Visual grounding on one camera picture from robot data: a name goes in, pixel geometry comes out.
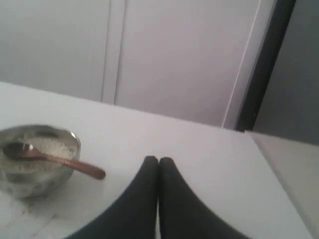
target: white cabinet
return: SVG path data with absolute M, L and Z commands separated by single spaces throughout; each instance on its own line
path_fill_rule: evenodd
M 116 104 L 233 127 L 275 0 L 129 0 Z
M 110 0 L 2 0 L 0 81 L 101 101 Z

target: white wall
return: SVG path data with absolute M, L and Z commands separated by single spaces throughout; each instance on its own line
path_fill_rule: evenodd
M 254 130 L 319 144 L 319 1 L 297 0 Z
M 109 1 L 2 0 L 0 81 L 100 101 Z
M 127 1 L 116 104 L 233 127 L 275 2 Z

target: metal bowl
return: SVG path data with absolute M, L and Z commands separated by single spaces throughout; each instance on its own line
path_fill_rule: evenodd
M 7 143 L 29 137 L 58 139 L 71 150 L 75 160 L 80 158 L 81 142 L 73 132 L 68 130 L 48 125 L 23 125 L 0 131 L 0 190 L 16 198 L 47 195 L 64 184 L 73 173 L 73 169 L 60 164 L 39 170 L 30 167 L 31 161 L 16 161 L 3 154 L 2 149 Z M 36 162 L 37 164 L 50 163 L 39 160 Z

